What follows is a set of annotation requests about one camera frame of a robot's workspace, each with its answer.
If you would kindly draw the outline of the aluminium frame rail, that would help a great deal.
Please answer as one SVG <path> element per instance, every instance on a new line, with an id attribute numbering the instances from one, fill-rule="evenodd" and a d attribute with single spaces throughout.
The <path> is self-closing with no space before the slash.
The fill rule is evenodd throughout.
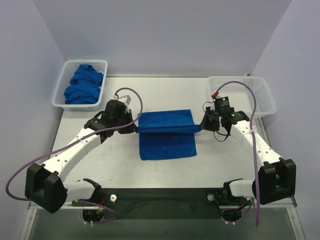
<path id="1" fill-rule="evenodd" d="M 227 136 L 234 137 L 253 155 L 255 177 L 225 182 L 221 188 L 102 188 L 95 181 L 84 178 L 67 184 L 70 171 L 94 148 L 115 131 L 140 135 L 140 145 L 160 146 L 163 137 L 186 136 L 204 130 L 217 133 L 224 128 Z M 141 118 L 139 125 L 107 128 L 98 118 L 89 120 L 82 129 L 84 136 L 64 148 L 51 153 L 42 164 L 32 162 L 26 171 L 25 197 L 53 214 L 65 203 L 84 207 L 82 217 L 94 225 L 107 222 L 106 213 L 114 219 L 202 219 L 220 217 L 227 224 L 239 222 L 251 208 L 294 196 L 296 190 L 296 164 L 272 151 L 255 133 L 252 120 L 243 112 L 234 112 L 200 125 L 152 126 Z"/>

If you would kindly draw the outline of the crumpled blue towels in basket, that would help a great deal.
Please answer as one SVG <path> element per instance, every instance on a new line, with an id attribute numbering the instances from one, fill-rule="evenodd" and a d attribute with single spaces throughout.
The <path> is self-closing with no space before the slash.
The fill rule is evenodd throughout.
<path id="1" fill-rule="evenodd" d="M 64 91 L 66 105 L 96 104 L 101 93 L 104 74 L 90 64 L 81 64 Z"/>

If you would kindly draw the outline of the white perforated right basket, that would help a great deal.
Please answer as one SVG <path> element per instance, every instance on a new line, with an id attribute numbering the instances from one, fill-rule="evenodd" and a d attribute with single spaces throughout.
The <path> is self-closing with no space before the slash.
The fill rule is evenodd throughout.
<path id="1" fill-rule="evenodd" d="M 225 83 L 238 81 L 246 84 L 253 91 L 256 98 L 255 118 L 262 118 L 276 113 L 276 102 L 267 82 L 259 76 L 210 76 L 207 79 L 207 90 L 211 96 L 214 92 L 219 92 L 220 97 L 228 97 L 230 106 L 236 111 L 243 111 L 247 116 L 254 110 L 254 99 L 250 90 L 238 83 L 231 83 L 218 89 Z"/>

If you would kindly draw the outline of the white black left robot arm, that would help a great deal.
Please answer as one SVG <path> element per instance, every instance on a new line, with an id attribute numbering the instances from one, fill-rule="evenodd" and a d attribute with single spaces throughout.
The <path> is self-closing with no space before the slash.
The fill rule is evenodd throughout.
<path id="1" fill-rule="evenodd" d="M 129 109 L 129 95 L 107 102 L 105 110 L 87 121 L 71 141 L 72 147 L 42 164 L 33 163 L 26 171 L 25 197 L 53 214 L 65 203 L 102 198 L 102 187 L 97 182 L 83 178 L 65 182 L 72 169 L 94 148 L 110 138 L 115 131 L 131 134 L 137 130 Z"/>

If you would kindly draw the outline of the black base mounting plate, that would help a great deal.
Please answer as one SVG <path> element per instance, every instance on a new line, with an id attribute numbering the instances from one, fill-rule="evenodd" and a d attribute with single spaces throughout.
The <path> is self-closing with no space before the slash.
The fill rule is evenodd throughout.
<path id="1" fill-rule="evenodd" d="M 81 217 L 87 222 L 104 220 L 210 220 L 232 206 L 237 220 L 251 201 L 234 197 L 222 188 L 102 188 L 84 203 Z"/>

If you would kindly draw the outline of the white perforated left basket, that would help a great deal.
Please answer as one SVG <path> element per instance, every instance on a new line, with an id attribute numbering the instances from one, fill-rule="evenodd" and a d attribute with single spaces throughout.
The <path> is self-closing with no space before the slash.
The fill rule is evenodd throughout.
<path id="1" fill-rule="evenodd" d="M 51 103 L 66 111 L 96 111 L 102 102 L 108 63 L 77 59 L 64 63 Z"/>

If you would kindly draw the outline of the white perforated basket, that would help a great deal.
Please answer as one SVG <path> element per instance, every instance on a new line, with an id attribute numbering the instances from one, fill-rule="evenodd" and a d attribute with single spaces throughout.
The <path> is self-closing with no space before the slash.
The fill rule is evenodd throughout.
<path id="1" fill-rule="evenodd" d="M 108 63 L 77 59 L 64 63 L 51 103 L 66 111 L 96 111 L 102 102 Z"/>
<path id="2" fill-rule="evenodd" d="M 225 83 L 238 81 L 246 84 L 253 91 L 256 98 L 255 118 L 262 118 L 276 113 L 276 102 L 267 82 L 259 76 L 210 76 L 207 79 L 207 90 L 211 96 L 214 92 L 219 92 L 220 97 L 228 97 L 230 106 L 236 111 L 243 111 L 247 116 L 254 110 L 254 99 L 250 90 L 238 83 L 231 83 L 218 89 Z"/>

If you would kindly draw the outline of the blue towel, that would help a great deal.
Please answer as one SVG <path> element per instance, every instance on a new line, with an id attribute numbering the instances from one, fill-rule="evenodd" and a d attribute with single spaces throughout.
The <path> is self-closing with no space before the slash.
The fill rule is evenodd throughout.
<path id="1" fill-rule="evenodd" d="M 138 120 L 139 155 L 143 161 L 189 158 L 197 155 L 190 109 L 144 112 Z"/>

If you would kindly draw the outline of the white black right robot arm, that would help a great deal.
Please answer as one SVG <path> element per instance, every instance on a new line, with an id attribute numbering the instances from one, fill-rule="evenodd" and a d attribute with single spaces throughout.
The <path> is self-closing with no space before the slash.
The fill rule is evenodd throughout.
<path id="1" fill-rule="evenodd" d="M 242 178 L 225 182 L 228 197 L 255 198 L 261 205 L 291 198 L 296 192 L 297 167 L 292 159 L 284 159 L 255 132 L 252 119 L 243 111 L 235 111 L 228 103 L 206 107 L 199 127 L 218 133 L 224 128 L 226 138 L 235 138 L 253 158 L 254 179 Z"/>

